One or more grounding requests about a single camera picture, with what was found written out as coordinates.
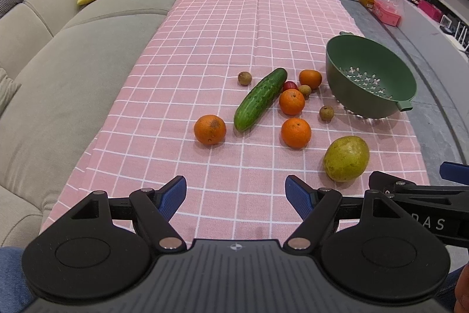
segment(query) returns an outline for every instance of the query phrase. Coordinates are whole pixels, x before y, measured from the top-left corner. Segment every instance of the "green colander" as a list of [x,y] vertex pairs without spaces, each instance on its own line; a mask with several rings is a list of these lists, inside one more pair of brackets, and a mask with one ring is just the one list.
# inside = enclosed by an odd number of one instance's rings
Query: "green colander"
[[341,32],[327,43],[326,57],[327,82],[346,109],[371,119],[412,109],[414,76],[388,48]]

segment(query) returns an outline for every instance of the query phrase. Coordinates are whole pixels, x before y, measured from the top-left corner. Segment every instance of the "pink tablecloth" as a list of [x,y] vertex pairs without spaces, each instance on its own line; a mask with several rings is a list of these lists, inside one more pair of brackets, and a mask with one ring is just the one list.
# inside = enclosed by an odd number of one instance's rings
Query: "pink tablecloth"
[[[45,227],[90,190],[125,197],[141,187],[160,188],[175,175],[188,182],[187,198],[171,223],[190,242],[278,238],[300,218],[285,198],[284,182],[295,174],[317,188],[362,195],[374,170],[427,184],[419,145],[406,114],[370,121],[348,114],[325,81],[325,44],[340,31],[360,33],[338,0],[177,0],[138,59],[102,130],[80,159]],[[280,140],[286,120],[278,102],[245,134],[233,116],[248,91],[274,68],[297,80],[303,69],[323,73],[301,117],[313,128],[304,150]],[[237,75],[249,71],[249,88]],[[324,104],[336,117],[318,118]],[[204,147],[193,125],[205,114],[227,123],[223,144]],[[354,182],[334,184],[323,171],[329,144],[357,135],[371,150],[366,172]],[[116,222],[130,228],[129,222]]]

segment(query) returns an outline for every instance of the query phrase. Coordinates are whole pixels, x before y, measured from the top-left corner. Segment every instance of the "jeans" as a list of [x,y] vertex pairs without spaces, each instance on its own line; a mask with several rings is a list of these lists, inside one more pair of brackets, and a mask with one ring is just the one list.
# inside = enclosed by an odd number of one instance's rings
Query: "jeans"
[[[0,313],[19,313],[34,300],[21,269],[22,254],[20,248],[0,248]],[[450,312],[456,303],[454,288],[462,270],[451,272],[435,296],[435,300]]]
[[23,250],[0,248],[0,313],[21,312],[33,300],[21,269]]

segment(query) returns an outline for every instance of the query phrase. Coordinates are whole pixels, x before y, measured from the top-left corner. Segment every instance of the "colander handle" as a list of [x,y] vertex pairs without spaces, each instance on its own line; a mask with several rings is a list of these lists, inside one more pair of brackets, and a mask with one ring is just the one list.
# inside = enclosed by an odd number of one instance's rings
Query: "colander handle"
[[412,104],[410,103],[409,100],[406,100],[406,101],[397,101],[396,102],[397,104],[397,108],[400,110],[400,111],[411,111],[412,110]]

